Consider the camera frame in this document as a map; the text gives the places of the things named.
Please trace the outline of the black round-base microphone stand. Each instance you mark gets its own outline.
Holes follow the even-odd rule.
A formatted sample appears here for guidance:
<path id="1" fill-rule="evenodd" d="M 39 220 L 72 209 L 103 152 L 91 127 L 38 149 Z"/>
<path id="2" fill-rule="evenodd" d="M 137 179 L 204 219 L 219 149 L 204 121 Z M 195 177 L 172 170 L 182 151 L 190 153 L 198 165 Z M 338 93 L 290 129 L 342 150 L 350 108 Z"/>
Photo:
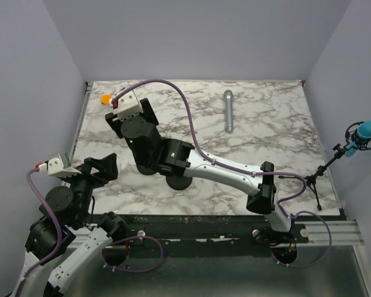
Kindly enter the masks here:
<path id="1" fill-rule="evenodd" d="M 176 191 L 183 191 L 191 185 L 192 178 L 186 176 L 167 176 L 166 183 L 171 189 L 174 189 Z"/>

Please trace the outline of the black stand holding gold microphone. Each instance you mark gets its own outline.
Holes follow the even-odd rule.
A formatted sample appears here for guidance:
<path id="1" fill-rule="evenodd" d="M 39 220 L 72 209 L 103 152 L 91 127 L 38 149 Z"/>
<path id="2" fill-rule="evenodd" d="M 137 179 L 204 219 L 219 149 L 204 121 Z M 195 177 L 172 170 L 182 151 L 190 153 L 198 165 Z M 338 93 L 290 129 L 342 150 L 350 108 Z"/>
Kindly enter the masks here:
<path id="1" fill-rule="evenodd" d="M 147 167 L 142 166 L 142 165 L 136 165 L 136 167 L 137 167 L 137 170 L 139 171 L 139 173 L 141 173 L 142 175 L 145 175 L 145 176 L 151 176 L 151 175 L 154 175 L 156 173 L 156 171 L 154 169 L 147 168 Z"/>

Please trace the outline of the silver mesh-head microphone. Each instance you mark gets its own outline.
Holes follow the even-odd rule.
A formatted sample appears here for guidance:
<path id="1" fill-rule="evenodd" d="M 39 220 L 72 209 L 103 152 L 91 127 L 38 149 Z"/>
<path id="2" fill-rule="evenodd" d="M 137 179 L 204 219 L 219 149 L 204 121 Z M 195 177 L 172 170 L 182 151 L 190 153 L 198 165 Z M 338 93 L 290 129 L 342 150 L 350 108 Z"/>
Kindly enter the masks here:
<path id="1" fill-rule="evenodd" d="M 225 102 L 225 112 L 226 112 L 226 132 L 233 132 L 233 93 L 231 90 L 225 90 L 223 99 Z"/>

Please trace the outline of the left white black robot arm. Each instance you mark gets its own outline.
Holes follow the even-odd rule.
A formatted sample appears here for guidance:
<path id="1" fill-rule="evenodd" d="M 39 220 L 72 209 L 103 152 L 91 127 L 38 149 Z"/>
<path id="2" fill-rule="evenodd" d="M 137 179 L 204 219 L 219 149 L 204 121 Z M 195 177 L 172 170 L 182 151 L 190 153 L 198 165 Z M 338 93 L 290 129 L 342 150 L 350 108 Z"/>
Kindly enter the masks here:
<path id="1" fill-rule="evenodd" d="M 96 254 L 126 238 L 125 221 L 115 213 L 104 213 L 86 240 L 61 260 L 76 239 L 74 231 L 94 222 L 88 211 L 94 189 L 117 177 L 115 153 L 101 159 L 86 158 L 76 167 L 68 154 L 57 153 L 27 173 L 43 216 L 30 227 L 23 268 L 11 296 L 64 296 L 75 274 Z"/>

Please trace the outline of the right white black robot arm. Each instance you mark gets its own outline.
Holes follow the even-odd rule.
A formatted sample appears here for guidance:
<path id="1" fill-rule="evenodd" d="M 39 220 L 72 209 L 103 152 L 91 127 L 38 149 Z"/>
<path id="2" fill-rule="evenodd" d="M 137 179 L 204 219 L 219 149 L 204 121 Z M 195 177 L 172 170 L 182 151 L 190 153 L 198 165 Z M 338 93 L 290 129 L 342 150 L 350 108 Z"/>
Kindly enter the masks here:
<path id="1" fill-rule="evenodd" d="M 138 100 L 130 96 L 123 110 L 106 114 L 105 120 L 117 136 L 126 141 L 141 174 L 163 175 L 168 186 L 177 191 L 187 189 L 193 178 L 231 186 L 247 194 L 247 210 L 268 220 L 275 240 L 284 243 L 294 236 L 291 219 L 275 203 L 272 163 L 241 164 L 199 152 L 191 143 L 162 137 L 146 98 Z"/>

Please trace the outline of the black tripod shock-mount stand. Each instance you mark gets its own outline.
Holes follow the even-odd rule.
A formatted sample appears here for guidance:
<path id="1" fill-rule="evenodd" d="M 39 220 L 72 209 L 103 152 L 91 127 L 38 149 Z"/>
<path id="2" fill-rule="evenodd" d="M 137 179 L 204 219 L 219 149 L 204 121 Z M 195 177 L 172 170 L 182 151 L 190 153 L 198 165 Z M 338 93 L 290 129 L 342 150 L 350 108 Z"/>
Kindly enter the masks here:
<path id="1" fill-rule="evenodd" d="M 310 121 L 295 121 L 280 129 L 268 141 L 274 148 L 278 171 L 299 173 L 307 181 L 307 188 L 302 195 L 280 203 L 288 213 L 306 210 L 323 216 L 341 215 L 343 207 L 333 184 L 334 170 L 344 165 L 346 170 L 353 172 L 356 166 L 350 162 L 357 157 L 371 157 L 371 150 L 358 151 L 346 157 L 345 133 L 344 140 L 328 151 L 328 157 L 324 157 Z"/>

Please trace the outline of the blue foam-head microphone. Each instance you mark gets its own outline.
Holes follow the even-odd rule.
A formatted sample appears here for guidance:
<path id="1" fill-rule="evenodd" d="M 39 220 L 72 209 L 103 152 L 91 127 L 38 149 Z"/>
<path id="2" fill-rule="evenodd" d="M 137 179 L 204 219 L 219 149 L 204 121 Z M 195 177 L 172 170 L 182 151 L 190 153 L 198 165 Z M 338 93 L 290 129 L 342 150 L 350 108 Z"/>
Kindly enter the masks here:
<path id="1" fill-rule="evenodd" d="M 345 133 L 345 156 L 351 157 L 358 151 L 371 150 L 371 120 L 350 125 Z"/>

